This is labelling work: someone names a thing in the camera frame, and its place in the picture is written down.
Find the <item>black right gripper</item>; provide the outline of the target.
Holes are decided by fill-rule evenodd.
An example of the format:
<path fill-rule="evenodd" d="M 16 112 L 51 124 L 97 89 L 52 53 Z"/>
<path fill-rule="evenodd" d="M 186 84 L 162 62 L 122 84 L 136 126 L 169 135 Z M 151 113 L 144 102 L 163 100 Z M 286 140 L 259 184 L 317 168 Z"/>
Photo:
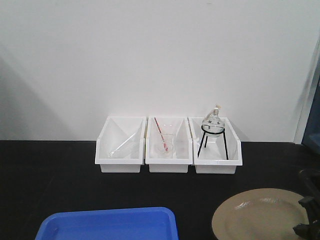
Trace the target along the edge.
<path fill-rule="evenodd" d="M 308 224 L 300 223 L 293 227 L 296 235 L 305 240 L 320 239 L 320 170 L 303 169 L 299 172 L 299 178 L 311 193 L 305 196 L 298 203 L 305 208 Z"/>

